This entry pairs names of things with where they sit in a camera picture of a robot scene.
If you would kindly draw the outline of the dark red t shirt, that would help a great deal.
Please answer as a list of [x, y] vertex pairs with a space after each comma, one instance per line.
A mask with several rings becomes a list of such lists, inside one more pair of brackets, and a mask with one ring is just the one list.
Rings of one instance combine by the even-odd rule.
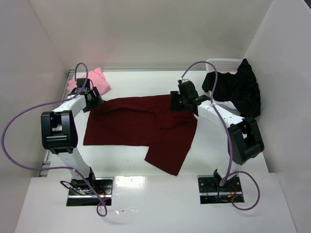
[[83, 145], [145, 146], [145, 161], [178, 175], [191, 148], [197, 119], [190, 112], [172, 112], [169, 95], [106, 101], [91, 110]]

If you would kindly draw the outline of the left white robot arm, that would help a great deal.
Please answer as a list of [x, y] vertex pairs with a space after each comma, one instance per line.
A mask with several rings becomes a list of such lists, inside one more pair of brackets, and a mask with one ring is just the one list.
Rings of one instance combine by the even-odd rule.
[[55, 154], [67, 167], [73, 186], [87, 189], [86, 181], [95, 187], [95, 174], [78, 151], [78, 133], [74, 118], [79, 112], [89, 112], [104, 103], [99, 91], [87, 78], [76, 79], [77, 87], [68, 99], [51, 112], [41, 114], [42, 145]]

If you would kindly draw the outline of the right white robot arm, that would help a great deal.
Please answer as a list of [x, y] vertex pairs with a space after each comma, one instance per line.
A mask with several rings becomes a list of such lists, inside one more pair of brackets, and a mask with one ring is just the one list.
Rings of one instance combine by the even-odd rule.
[[189, 80], [178, 80], [178, 91], [171, 91], [171, 110], [191, 112], [222, 129], [227, 136], [229, 159], [214, 171], [218, 186], [226, 185], [248, 160], [264, 150], [257, 121], [241, 117], [216, 104], [206, 95], [199, 96]]

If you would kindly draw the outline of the pink folded t shirt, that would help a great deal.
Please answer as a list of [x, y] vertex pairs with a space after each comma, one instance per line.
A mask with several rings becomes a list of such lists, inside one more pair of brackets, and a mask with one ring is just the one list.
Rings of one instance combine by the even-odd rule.
[[[99, 94], [102, 96], [110, 90], [110, 85], [105, 79], [101, 68], [96, 68], [88, 73], [88, 78], [92, 81], [94, 86], [98, 89]], [[74, 78], [68, 82], [67, 90], [71, 92], [77, 85]]]

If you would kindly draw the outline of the white plastic basket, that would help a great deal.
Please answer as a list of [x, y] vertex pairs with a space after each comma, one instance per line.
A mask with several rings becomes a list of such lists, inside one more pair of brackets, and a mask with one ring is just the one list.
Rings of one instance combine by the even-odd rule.
[[[216, 70], [220, 73], [236, 74], [238, 67], [242, 63], [242, 59], [211, 58], [207, 59], [207, 62], [213, 64], [216, 67]], [[231, 101], [213, 101], [218, 105], [223, 105], [229, 109], [237, 110]]]

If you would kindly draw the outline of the black t shirt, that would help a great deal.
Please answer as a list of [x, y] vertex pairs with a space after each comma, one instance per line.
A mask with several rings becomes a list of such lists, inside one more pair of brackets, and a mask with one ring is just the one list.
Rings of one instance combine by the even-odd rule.
[[235, 74], [208, 73], [203, 81], [202, 89], [211, 92], [216, 82], [213, 100], [218, 104], [236, 108], [242, 117], [259, 117], [261, 114], [260, 90], [256, 76], [247, 59], [243, 59]]

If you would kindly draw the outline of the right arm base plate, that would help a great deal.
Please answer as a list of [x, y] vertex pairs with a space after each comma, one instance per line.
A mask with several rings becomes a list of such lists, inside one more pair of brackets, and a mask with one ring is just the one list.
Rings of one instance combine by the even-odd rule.
[[218, 186], [214, 177], [198, 176], [198, 186], [201, 204], [223, 204], [234, 202], [244, 202], [242, 186], [238, 176], [234, 176], [229, 183], [224, 186]]

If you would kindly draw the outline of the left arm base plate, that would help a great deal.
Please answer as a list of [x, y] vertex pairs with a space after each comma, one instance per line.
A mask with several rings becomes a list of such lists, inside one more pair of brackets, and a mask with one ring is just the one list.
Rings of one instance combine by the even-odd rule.
[[[60, 181], [69, 190], [66, 206], [96, 206], [99, 203], [97, 196], [90, 190], [83, 180]], [[96, 178], [93, 181], [94, 190], [107, 206], [112, 202], [113, 178]]]

